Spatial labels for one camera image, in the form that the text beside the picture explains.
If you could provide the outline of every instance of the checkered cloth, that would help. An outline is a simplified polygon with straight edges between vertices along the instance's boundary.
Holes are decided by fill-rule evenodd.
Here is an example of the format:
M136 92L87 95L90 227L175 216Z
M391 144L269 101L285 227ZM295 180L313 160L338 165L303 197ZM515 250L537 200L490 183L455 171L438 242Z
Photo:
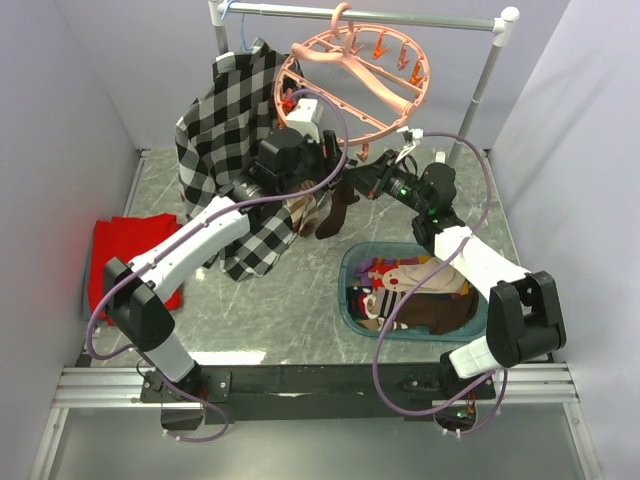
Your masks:
M277 125L273 90L285 60L262 39L250 52L223 56L213 64L213 86L178 121L179 180L189 219L251 163L259 141ZM283 205L221 250L220 266L236 281L252 274L261 277L295 237L291 214Z

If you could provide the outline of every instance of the plastic basket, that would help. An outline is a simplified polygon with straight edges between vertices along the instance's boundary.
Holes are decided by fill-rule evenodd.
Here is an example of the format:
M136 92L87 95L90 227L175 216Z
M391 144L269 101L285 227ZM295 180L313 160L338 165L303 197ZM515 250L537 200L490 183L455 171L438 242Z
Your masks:
M354 276L354 272L363 260L371 257L411 258L425 255L425 253L424 248L415 243L365 242L350 248L342 258L338 278L338 302L345 323L360 335L378 336L378 332L360 327L347 309L347 287L358 280ZM487 310L487 300L480 296L475 316L457 330L444 335L431 335L426 326L419 326L407 330L391 331L385 338L429 342L470 342L484 335L487 327Z

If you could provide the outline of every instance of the blue cable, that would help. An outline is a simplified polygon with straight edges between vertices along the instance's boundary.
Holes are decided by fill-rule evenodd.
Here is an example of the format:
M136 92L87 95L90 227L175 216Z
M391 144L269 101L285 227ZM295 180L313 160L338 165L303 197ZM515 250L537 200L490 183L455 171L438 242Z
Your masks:
M231 4L233 2L235 2L237 0L227 0L227 3L224 6L224 11L222 12L222 15L220 16L220 20L224 20L224 17L227 16L227 12L229 11L229 7L231 6ZM242 14L242 20L240 20L240 37L242 38L242 43L240 44L240 48L242 48L242 50L244 50L245 52L248 52L250 50L249 47L247 47L247 42L244 38L244 13Z

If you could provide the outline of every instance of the marble tabletop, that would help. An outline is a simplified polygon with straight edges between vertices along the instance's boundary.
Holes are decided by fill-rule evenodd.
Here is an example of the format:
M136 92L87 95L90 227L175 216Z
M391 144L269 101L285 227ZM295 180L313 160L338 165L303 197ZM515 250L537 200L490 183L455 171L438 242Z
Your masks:
M372 148L370 158L377 158ZM435 149L419 148L414 157L425 165ZM131 216L147 217L164 212L184 221L178 193L177 160L173 149L152 150L146 157ZM456 164L458 195L454 208L471 224L482 211L486 189L472 153L463 153ZM325 205L321 210L327 212ZM383 196L375 202L361 200L349 207L342 231L326 240L298 238L263 278L234 282L217 263L200 268L183 285L183 306L173 312L176 333L185 347L203 364L329 364L371 362L376 340L357 334L343 321L336 286L340 262L352 246L368 241L414 242L411 219L415 212ZM478 236L516 262L500 199L495 191L488 222ZM96 347L109 352L126 343L115 327L103 327ZM383 346L384 362L438 360L457 343L389 340ZM126 352L93 366L132 366L135 352Z

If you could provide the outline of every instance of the hanger hook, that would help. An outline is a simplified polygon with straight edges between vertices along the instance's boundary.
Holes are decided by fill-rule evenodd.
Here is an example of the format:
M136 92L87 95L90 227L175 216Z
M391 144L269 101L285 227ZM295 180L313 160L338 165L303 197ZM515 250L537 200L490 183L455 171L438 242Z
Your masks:
M336 40L340 40L340 30L338 28L338 20L340 20L340 15L345 10L350 10L351 5L347 2L342 2L339 4L336 9L333 11L333 15L331 16L331 30L333 31L333 36L336 37ZM349 20L349 38L353 35L353 22Z

